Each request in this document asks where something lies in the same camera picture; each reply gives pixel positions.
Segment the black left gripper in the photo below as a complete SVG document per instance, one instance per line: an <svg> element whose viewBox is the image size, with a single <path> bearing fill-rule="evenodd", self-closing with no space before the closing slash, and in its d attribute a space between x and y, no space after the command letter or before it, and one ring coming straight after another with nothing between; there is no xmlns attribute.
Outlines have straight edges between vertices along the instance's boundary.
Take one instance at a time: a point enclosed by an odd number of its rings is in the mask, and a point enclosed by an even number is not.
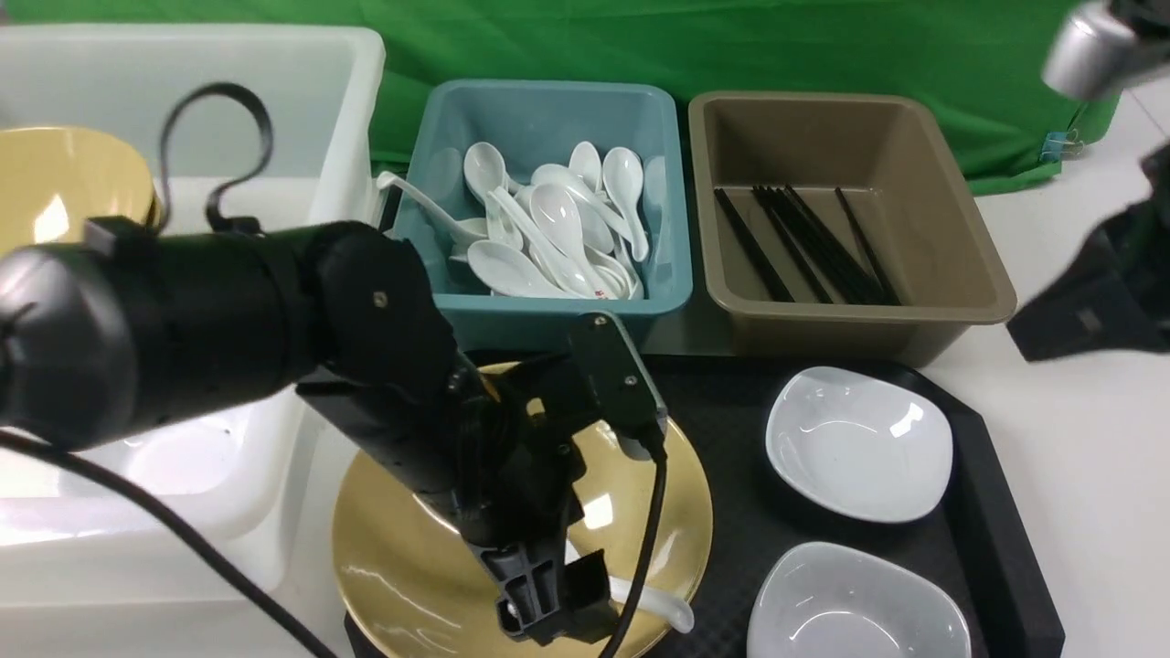
<svg viewBox="0 0 1170 658"><path fill-rule="evenodd" d="M570 355L452 368L410 398L392 385L303 383L297 395L450 525L500 596L509 640L594 644L618 626L605 550L567 558L589 466L574 438L603 421Z"/></svg>

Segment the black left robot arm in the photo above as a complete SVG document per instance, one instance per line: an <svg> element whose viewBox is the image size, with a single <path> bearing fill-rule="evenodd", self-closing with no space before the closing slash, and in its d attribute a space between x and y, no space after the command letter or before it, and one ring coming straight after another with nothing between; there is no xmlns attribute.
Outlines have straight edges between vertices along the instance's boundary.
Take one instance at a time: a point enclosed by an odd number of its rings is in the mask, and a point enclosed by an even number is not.
<svg viewBox="0 0 1170 658"><path fill-rule="evenodd" d="M82 451L285 388L429 503L500 595L512 640L627 632L603 556L564 557L594 398L535 421L563 356L486 375L464 357L421 258L362 222L260 233L230 220L158 237L95 219L81 244L4 258L4 447L101 484L163 522L310 654L330 651L157 496Z"/></svg>

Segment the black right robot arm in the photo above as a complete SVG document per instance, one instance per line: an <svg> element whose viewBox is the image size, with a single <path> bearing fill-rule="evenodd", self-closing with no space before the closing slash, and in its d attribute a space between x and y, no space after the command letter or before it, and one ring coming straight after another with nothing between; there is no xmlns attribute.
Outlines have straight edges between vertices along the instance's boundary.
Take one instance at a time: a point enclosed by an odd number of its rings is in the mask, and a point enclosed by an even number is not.
<svg viewBox="0 0 1170 658"><path fill-rule="evenodd" d="M1169 61L1165 1L1087 1L1071 9L1042 81L1095 101L1148 80ZM1101 221L1047 288L1007 322L1028 363L1087 352L1165 354L1169 348L1169 148L1140 163L1152 191Z"/></svg>

